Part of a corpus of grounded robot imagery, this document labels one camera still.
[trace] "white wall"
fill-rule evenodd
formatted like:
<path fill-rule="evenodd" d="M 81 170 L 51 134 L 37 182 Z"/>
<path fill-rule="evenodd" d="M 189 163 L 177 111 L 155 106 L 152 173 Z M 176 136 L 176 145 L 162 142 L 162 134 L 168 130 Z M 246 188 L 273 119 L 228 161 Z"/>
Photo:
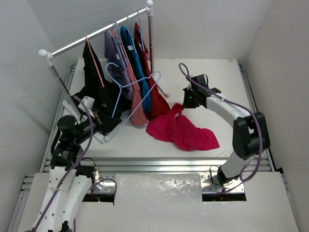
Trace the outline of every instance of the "white wall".
<path fill-rule="evenodd" d="M 56 48 L 133 13 L 146 0 L 28 0 Z M 156 58 L 237 58 L 243 62 L 273 0 L 154 0 Z M 147 16 L 141 17 L 148 37 Z M 103 37 L 92 41 L 103 56 Z M 83 45 L 61 57 L 76 62 Z"/>
<path fill-rule="evenodd" d="M 0 231 L 7 231 L 25 174 L 39 170 L 60 90 L 37 55 L 53 47 L 27 2 L 1 1 L 0 31 Z"/>
<path fill-rule="evenodd" d="M 309 2 L 277 0 L 247 60 L 246 72 L 267 119 L 271 151 L 286 175 L 301 232 L 309 231 Z"/>

